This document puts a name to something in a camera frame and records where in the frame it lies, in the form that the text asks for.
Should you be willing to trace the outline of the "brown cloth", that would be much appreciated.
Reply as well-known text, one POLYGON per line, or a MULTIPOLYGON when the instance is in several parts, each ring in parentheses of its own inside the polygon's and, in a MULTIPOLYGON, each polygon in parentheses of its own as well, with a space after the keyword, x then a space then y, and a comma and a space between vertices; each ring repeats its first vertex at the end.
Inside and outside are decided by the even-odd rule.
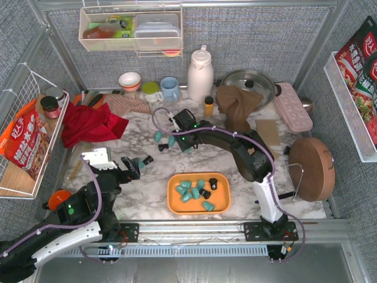
POLYGON ((263 96, 255 91, 246 91, 235 85, 216 88, 216 103, 219 113, 226 115, 225 128, 230 131, 247 132, 250 125, 248 117, 254 112, 263 96))

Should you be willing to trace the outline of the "orange plastic tray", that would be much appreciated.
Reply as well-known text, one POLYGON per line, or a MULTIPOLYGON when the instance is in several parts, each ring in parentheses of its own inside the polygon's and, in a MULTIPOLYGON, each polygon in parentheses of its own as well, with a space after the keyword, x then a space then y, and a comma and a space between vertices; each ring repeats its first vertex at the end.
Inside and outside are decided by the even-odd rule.
POLYGON ((231 204, 230 185, 221 173, 181 173, 167 186, 168 208, 178 215, 220 214, 231 204))

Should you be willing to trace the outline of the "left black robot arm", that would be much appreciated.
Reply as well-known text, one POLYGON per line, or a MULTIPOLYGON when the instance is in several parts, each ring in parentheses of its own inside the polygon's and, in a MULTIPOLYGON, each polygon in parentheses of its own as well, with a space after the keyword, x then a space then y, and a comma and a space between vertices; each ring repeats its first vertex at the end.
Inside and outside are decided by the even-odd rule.
POLYGON ((138 239, 137 224, 121 224, 113 211, 121 185, 140 178, 138 159, 119 167, 90 166, 92 181, 62 201, 39 224, 13 241, 1 242, 1 282, 20 282, 66 251, 93 242, 124 247, 138 239))

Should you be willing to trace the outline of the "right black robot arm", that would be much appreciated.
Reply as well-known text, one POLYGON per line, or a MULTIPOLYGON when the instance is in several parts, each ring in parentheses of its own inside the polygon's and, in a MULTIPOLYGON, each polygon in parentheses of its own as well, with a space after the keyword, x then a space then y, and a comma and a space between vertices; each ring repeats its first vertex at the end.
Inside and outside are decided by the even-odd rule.
POLYGON ((206 120, 197 122, 186 108, 175 115, 169 114, 168 119, 174 124, 173 134, 182 151, 209 144, 232 154, 241 176, 254 183, 264 233, 270 239, 282 235, 288 216, 280 206, 273 181, 275 160, 259 134, 254 130, 230 132, 206 120))

